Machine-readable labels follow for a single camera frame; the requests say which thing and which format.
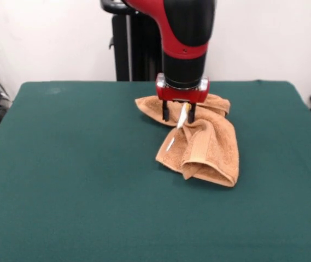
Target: towel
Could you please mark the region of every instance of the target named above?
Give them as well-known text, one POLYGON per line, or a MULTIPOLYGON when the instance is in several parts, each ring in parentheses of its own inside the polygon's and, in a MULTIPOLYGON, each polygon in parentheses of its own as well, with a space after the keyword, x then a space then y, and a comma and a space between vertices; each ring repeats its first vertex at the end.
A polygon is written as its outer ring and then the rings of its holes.
MULTIPOLYGON (((157 96, 136 99, 138 109, 161 124, 176 127, 182 104, 168 102, 170 119, 162 119, 162 101, 157 96)), ((179 172, 184 179, 195 177, 234 187, 239 176, 238 143, 234 126, 227 120, 230 102, 208 94, 197 103, 195 121, 172 129, 161 145, 156 161, 179 172), (167 148, 174 139, 173 145, 167 148)))

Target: brown towel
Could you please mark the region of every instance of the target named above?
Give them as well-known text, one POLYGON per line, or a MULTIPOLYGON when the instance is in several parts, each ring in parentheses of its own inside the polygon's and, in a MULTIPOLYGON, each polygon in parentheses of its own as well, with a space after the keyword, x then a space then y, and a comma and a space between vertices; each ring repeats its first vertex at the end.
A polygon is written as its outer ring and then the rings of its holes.
MULTIPOLYGON (((176 127, 182 104, 168 102, 170 120, 162 120, 162 102, 157 96, 136 99, 140 111, 167 126, 176 127)), ((239 153, 234 126, 225 118, 230 102, 209 94, 196 107, 196 120, 181 129, 172 129, 156 160, 182 173, 184 179, 202 180, 233 187, 239 175, 239 153), (175 141, 166 151, 171 139, 175 141)))

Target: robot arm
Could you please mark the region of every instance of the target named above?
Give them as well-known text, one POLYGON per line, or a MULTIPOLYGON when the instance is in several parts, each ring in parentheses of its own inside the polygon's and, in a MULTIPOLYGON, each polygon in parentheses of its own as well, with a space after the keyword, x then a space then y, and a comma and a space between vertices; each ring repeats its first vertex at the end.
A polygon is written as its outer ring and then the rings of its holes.
POLYGON ((204 102, 209 80, 203 78, 208 42, 212 34, 215 0, 124 0, 149 15, 158 24, 163 51, 163 74, 157 78, 157 94, 163 100, 163 118, 168 121, 167 101, 204 102))

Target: white tag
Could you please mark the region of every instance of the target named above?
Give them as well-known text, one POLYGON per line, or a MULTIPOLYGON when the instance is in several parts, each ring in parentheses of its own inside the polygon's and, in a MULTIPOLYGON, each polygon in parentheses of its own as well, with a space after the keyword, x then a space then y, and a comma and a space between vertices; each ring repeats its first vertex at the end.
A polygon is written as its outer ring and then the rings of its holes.
POLYGON ((188 113, 187 113, 187 103, 183 103, 181 114, 179 115, 179 119, 177 122, 177 128, 181 128, 184 125, 184 122, 186 122, 188 113))
POLYGON ((167 149, 166 149, 166 152, 170 150, 172 144, 175 142, 175 138, 172 138, 171 141, 170 141, 170 144, 168 145, 167 149))

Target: green table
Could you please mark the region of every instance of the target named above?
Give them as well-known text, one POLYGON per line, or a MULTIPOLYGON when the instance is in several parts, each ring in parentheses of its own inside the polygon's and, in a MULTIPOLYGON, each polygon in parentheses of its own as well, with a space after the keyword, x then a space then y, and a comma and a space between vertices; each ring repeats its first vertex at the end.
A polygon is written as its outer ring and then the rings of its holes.
POLYGON ((311 261, 311 113, 287 82, 230 100, 234 188, 155 162, 154 83, 24 84, 0 126, 0 261, 311 261))

